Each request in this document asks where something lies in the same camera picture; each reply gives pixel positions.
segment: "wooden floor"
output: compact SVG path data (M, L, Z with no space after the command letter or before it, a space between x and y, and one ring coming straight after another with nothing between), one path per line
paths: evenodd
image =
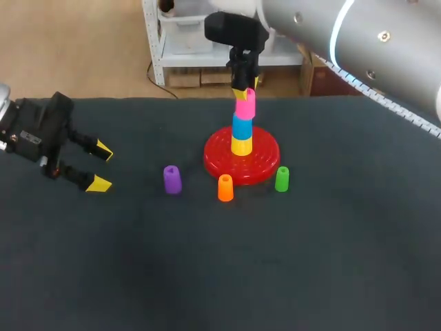
M141 0L0 0L0 81L12 98L170 97L146 79ZM298 95L293 68L272 70L262 97ZM173 89L180 97L232 97L228 87Z

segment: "blue ring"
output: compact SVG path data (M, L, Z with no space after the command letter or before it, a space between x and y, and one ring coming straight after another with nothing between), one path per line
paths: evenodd
M247 140L253 136L253 120L244 121L236 114L233 116L233 137L237 140Z

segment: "orange cup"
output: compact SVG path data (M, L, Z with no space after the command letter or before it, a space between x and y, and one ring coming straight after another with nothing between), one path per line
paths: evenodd
M218 198L222 202L229 202L234 198L233 179L229 174L223 174L219 177Z

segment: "red stand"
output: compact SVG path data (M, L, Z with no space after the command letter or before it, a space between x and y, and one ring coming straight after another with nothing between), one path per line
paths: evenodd
M220 129L205 144L204 164L219 178L229 174L234 185L255 185L270 179L280 165L277 141L267 131L253 128L253 152L246 157L232 153L232 127Z

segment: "blue light strip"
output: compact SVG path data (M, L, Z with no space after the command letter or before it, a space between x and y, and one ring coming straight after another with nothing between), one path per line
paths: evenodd
M332 64L334 64L337 68L340 66L337 64L337 58L336 58L336 46L337 46L337 38L338 33L340 32L340 29L342 27L343 21L345 20L345 17L351 9L351 6L355 0L346 0L345 4L343 5L342 9L340 9L340 12L338 13L336 22L334 23L334 28L332 29L331 34L331 41L329 42L329 56L331 59Z

